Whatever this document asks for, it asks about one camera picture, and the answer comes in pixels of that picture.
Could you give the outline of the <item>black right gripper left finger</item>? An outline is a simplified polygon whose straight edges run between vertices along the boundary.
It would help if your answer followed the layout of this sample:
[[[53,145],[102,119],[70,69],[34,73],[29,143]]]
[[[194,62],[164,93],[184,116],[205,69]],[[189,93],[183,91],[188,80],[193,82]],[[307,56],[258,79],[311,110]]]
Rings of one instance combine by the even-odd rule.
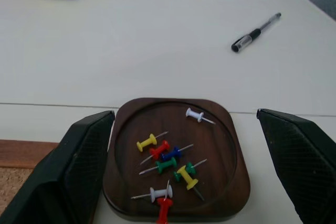
[[[1,214],[1,223],[92,223],[107,161],[113,111],[74,123]]]

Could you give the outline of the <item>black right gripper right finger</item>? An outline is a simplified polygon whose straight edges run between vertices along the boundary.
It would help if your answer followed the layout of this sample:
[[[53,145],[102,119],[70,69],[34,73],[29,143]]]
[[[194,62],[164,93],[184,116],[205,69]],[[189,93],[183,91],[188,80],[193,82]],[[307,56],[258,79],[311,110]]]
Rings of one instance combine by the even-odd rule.
[[[335,142],[314,122],[259,109],[277,176],[303,223],[335,223]]]

